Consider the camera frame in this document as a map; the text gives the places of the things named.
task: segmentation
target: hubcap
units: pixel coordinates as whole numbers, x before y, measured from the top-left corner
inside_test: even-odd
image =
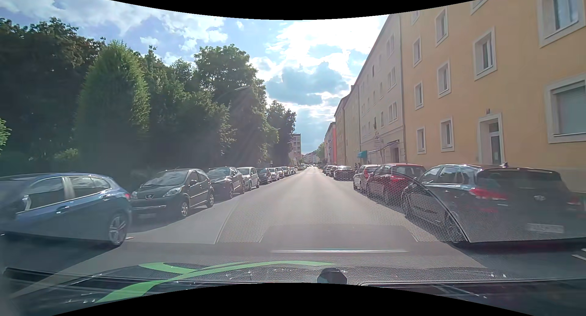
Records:
[[[181,216],[187,216],[188,211],[189,211],[189,205],[187,205],[187,202],[181,203]]]
[[[116,215],[110,222],[108,238],[113,244],[120,244],[126,238],[126,221],[121,215]]]

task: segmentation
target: taillight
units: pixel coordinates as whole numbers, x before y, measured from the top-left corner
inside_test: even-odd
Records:
[[[485,189],[472,188],[468,192],[478,199],[507,200],[507,196],[505,194]]]
[[[572,199],[568,202],[568,205],[580,206],[580,205],[582,205],[582,203],[580,202],[579,197],[573,196]]]

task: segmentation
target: road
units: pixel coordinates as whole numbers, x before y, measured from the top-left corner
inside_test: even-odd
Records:
[[[218,264],[236,256],[267,260],[300,250],[359,249],[397,252],[385,256],[395,265],[482,267],[438,243],[398,208],[377,203],[354,191],[352,182],[335,181],[313,167],[214,207],[202,206],[180,221],[136,221],[128,237],[109,251],[82,243],[19,242],[9,249],[6,263],[81,275],[145,262]],[[399,255],[406,252],[409,258]]]

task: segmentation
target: doorway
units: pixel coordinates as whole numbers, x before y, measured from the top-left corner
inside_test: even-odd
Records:
[[[478,121],[478,161],[487,165],[505,162],[501,114],[490,114]]]

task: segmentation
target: white car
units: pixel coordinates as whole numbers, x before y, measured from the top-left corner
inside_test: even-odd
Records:
[[[242,173],[242,178],[244,179],[244,188],[247,191],[251,191],[253,187],[258,188],[260,187],[260,179],[259,174],[254,167],[238,167],[240,173]]]

